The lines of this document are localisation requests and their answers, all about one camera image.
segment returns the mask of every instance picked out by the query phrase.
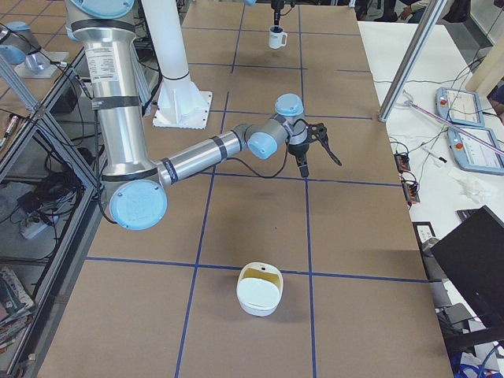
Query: white pillar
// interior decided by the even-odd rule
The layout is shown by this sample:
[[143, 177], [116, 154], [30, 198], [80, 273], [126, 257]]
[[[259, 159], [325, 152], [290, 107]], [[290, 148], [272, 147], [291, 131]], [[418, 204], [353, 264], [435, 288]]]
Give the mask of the white pillar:
[[204, 128], [212, 93], [191, 81], [175, 0], [145, 0], [143, 10], [163, 75], [154, 125]]
[[498, 39], [480, 67], [465, 86], [468, 91], [476, 91], [480, 96], [488, 96], [504, 76], [504, 35]]

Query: black bag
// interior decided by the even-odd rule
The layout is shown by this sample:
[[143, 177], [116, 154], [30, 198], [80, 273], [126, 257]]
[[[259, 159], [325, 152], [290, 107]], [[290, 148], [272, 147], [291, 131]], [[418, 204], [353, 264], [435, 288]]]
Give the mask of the black bag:
[[450, 11], [443, 17], [448, 22], [465, 22], [471, 15], [471, 0], [455, 0]]

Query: coffee mug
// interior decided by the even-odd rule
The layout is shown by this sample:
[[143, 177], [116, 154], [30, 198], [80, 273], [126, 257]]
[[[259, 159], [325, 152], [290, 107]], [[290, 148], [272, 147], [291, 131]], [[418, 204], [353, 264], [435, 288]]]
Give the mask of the coffee mug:
[[287, 33], [280, 26], [272, 26], [269, 29], [268, 46], [272, 49], [279, 49], [287, 45]]

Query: computer monitor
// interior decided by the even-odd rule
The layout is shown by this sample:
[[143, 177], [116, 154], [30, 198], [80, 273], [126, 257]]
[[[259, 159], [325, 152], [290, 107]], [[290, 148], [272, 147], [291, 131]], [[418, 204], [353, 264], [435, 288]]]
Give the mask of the computer monitor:
[[487, 327], [477, 343], [503, 340], [504, 222], [483, 206], [437, 242], [431, 251]]

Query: white plastic container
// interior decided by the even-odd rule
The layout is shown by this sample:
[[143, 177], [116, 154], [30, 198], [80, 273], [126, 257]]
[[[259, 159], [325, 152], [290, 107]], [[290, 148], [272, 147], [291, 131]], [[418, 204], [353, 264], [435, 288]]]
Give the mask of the white plastic container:
[[266, 317], [275, 311], [283, 290], [284, 278], [280, 270], [264, 262], [245, 265], [236, 284], [242, 309], [257, 317]]

